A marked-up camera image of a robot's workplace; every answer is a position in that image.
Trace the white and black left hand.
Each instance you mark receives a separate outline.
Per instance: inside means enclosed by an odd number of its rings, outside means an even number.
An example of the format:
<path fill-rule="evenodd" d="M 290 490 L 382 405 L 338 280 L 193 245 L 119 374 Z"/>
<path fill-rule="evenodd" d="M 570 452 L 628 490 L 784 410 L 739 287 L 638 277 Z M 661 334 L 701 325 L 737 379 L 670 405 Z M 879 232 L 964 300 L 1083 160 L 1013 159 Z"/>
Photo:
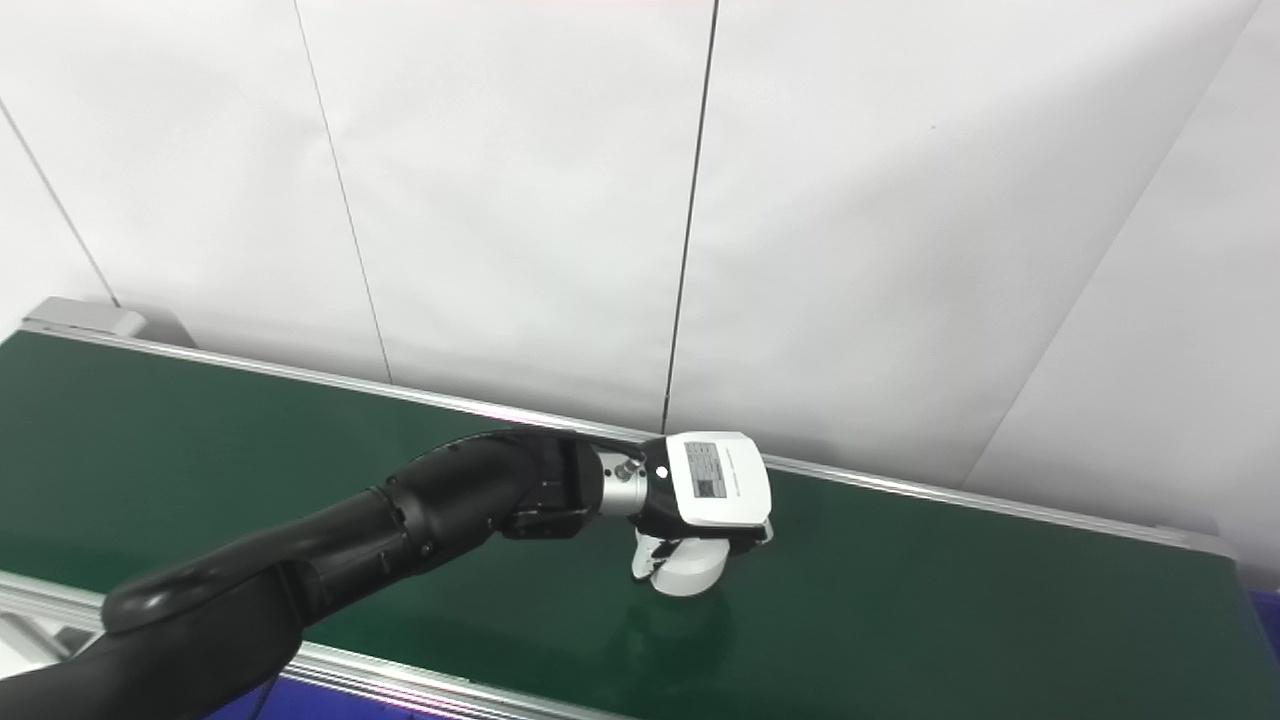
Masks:
<path fill-rule="evenodd" d="M 641 446 L 645 493 L 627 515 L 630 571 L 669 597 L 709 591 L 728 560 L 771 542 L 771 477 L 740 432 L 685 432 Z"/>

